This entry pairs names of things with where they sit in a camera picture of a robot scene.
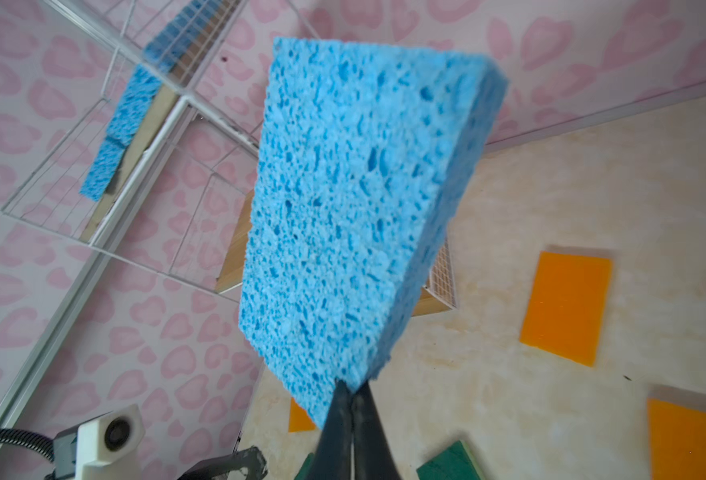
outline blue sponge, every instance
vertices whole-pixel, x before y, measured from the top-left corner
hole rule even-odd
[[[145,58],[155,64],[161,72],[168,73],[187,52],[193,39],[203,32],[221,2],[222,0],[193,0],[185,5],[174,20],[166,24],[161,33],[147,44],[143,51]],[[81,195],[97,202],[105,193],[161,84],[161,80],[142,65],[134,69],[110,119],[105,140],[83,181]]]
[[[277,38],[240,327],[318,426],[377,376],[507,80],[482,55]]]

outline black cable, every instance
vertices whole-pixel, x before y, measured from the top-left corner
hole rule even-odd
[[[54,463],[54,441],[40,433],[18,428],[0,428],[0,443],[29,448]]]

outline orange sponge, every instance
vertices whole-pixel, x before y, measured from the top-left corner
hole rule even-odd
[[[607,258],[542,252],[520,341],[593,366],[611,274]]]
[[[706,480],[706,413],[646,401],[654,480]]]
[[[289,406],[289,433],[315,430],[315,424],[308,413],[292,398]]]

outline orange square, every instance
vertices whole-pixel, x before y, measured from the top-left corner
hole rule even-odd
[[[646,400],[654,480],[706,480],[706,413]]]
[[[308,413],[292,398],[289,406],[289,433],[315,430],[315,424]]]
[[[540,253],[521,343],[593,366],[611,275],[607,258]]]

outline camera lens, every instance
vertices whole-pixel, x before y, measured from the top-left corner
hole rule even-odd
[[[132,426],[124,417],[118,417],[108,425],[105,430],[105,446],[108,450],[115,452],[126,445],[128,436],[132,433]]]

